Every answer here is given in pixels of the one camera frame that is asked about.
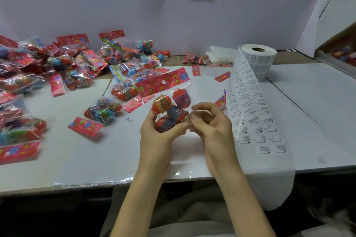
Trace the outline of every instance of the cardboard core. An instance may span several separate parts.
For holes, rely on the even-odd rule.
[[[265,49],[258,48],[258,47],[254,47],[254,48],[252,48],[252,50],[254,50],[256,52],[265,52],[266,51]]]

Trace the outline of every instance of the hand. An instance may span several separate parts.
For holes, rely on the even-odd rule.
[[[164,181],[171,160],[172,143],[184,135],[189,122],[184,121],[170,130],[159,133],[155,130],[157,114],[151,110],[141,126],[139,170],[153,174]]]
[[[193,125],[190,130],[202,138],[211,175],[219,182],[233,170],[242,173],[230,119],[214,103],[198,103],[192,106],[192,110],[195,111],[189,115]]]

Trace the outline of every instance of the forearm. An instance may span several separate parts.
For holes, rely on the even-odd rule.
[[[110,236],[147,235],[162,182],[147,171],[136,172]]]
[[[217,180],[237,236],[276,237],[246,176],[238,169]]]

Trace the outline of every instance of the person's right hand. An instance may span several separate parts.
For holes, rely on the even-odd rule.
[[[204,144],[207,167],[212,176],[224,179],[232,171],[242,172],[235,149],[230,119],[214,103],[198,103],[192,106],[189,117]]]

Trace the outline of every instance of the fingernail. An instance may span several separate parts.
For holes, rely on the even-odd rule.
[[[198,119],[198,116],[196,114],[191,114],[190,115],[190,119],[191,120],[196,120],[196,119]]]
[[[187,128],[190,126],[189,121],[183,121],[181,124]]]

